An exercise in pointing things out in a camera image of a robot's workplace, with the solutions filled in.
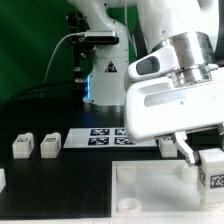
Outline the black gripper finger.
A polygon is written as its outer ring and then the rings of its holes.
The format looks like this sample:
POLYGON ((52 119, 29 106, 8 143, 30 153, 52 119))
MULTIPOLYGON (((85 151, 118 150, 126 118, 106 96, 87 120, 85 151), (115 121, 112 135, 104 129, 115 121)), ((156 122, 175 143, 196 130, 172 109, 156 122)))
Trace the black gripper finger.
POLYGON ((186 143, 186 133, 176 132, 174 134, 174 145, 184 155, 185 161, 189 167, 200 165, 200 155, 198 152, 193 151, 191 147, 186 143))

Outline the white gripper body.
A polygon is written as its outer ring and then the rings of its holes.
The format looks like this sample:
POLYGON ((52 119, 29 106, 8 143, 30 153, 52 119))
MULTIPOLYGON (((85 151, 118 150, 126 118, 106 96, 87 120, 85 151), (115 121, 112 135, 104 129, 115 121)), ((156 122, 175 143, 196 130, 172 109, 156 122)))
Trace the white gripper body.
POLYGON ((175 88, 168 77, 133 84, 125 99, 125 129, 136 143, 224 123, 224 71, 210 82, 175 88))

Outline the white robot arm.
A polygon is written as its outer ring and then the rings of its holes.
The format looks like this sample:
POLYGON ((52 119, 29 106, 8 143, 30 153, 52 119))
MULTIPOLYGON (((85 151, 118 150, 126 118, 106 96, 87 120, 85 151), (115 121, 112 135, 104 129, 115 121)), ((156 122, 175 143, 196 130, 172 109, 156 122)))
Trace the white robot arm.
POLYGON ((216 53, 224 43, 224 0, 130 0, 140 32, 141 59, 128 63, 127 32, 107 16, 122 0, 68 0, 87 20, 84 40, 94 45, 86 107, 123 111, 132 142, 171 137, 187 163, 200 156, 185 142, 192 132, 224 133, 224 67, 216 53))

